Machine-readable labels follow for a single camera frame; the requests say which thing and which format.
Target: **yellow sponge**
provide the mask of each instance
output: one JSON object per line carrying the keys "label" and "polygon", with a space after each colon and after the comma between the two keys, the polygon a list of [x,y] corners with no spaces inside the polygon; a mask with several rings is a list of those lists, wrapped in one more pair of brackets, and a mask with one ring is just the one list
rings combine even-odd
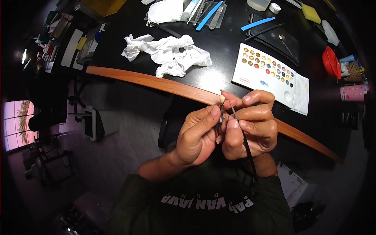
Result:
{"label": "yellow sponge", "polygon": [[313,22],[316,22],[318,24],[321,23],[321,19],[320,19],[320,16],[318,16],[315,8],[311,7],[311,6],[308,6],[308,5],[305,5],[305,4],[302,4],[302,11],[303,11],[303,14],[304,14],[304,17],[308,20],[312,20]]}
{"label": "yellow sponge", "polygon": [[80,41],[78,42],[76,49],[79,51],[82,50],[83,46],[85,45],[86,40],[87,38],[82,37]]}

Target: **hand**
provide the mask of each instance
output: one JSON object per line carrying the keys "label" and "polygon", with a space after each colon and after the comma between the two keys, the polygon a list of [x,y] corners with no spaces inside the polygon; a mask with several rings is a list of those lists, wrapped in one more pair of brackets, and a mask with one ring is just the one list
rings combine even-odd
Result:
{"label": "hand", "polygon": [[215,129],[221,115],[218,105],[191,112],[179,132],[174,150],[175,161],[188,166],[200,165],[213,152]]}
{"label": "hand", "polygon": [[231,102],[239,118],[238,122],[232,114],[222,123],[221,129],[225,133],[222,151],[226,159],[247,157],[241,130],[246,134],[253,157],[274,149],[277,144],[277,123],[271,112],[274,95],[262,90],[254,90],[242,99],[225,91],[222,91],[222,95],[226,99],[224,109],[229,110]]}

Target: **white jar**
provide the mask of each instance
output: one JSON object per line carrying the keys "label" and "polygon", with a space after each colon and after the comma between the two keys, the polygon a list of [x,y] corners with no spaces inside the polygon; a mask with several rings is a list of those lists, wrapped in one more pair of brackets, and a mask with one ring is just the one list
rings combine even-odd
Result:
{"label": "white jar", "polygon": [[265,11],[271,0],[247,0],[250,7],[258,11]]}

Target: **palm tree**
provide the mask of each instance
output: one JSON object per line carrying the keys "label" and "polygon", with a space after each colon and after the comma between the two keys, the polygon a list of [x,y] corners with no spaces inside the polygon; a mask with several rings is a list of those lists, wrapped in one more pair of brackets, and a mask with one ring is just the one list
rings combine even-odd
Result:
{"label": "palm tree", "polygon": [[20,132],[20,136],[22,137],[22,141],[24,144],[27,144],[27,136],[26,136],[26,115],[29,109],[30,101],[23,100],[21,103],[21,109],[17,110],[17,116],[20,117],[18,122],[18,132]]}

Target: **white lid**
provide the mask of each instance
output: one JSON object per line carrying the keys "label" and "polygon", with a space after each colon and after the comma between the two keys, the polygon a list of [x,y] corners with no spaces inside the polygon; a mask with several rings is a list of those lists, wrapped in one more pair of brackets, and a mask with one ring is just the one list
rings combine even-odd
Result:
{"label": "white lid", "polygon": [[275,14],[278,14],[281,10],[281,7],[277,3],[271,3],[269,6],[269,10]]}

